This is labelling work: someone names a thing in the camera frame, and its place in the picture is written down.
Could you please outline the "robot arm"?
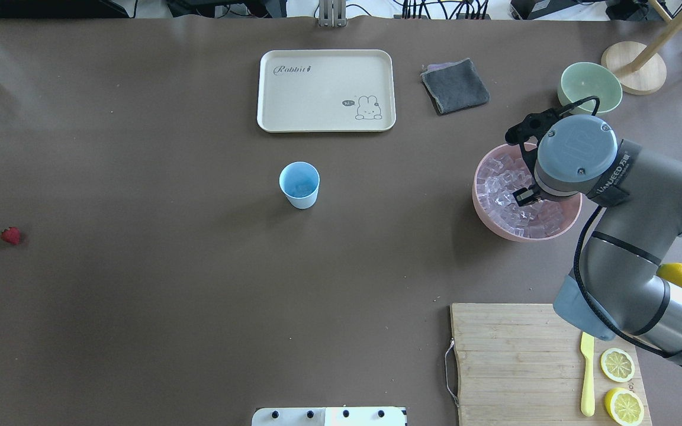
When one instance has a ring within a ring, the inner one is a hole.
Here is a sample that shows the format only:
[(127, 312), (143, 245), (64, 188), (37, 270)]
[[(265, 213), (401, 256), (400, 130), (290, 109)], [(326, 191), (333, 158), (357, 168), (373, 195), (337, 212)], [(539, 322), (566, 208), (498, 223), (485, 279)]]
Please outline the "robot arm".
[(657, 275), (682, 237), (682, 162), (617, 138), (590, 114), (528, 114), (504, 139), (533, 178), (515, 192), (519, 205), (578, 195), (596, 203), (555, 312), (599, 340), (618, 336), (682, 367), (682, 288)]

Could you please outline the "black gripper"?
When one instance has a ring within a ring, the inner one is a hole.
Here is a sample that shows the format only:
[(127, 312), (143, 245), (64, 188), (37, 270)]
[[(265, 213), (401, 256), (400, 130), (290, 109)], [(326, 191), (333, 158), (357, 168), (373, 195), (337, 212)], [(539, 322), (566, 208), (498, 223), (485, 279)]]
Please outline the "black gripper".
[(541, 201), (555, 201), (555, 195), (549, 190), (549, 186), (536, 180), (530, 186), (514, 191), (513, 197), (518, 206), (533, 205)]

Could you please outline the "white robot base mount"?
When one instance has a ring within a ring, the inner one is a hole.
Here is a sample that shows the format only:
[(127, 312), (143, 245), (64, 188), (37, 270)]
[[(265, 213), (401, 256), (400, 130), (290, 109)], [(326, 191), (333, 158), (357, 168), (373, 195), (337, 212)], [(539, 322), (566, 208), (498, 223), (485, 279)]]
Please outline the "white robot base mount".
[(406, 408), (397, 406), (330, 406), (262, 408), (252, 425), (407, 425)]

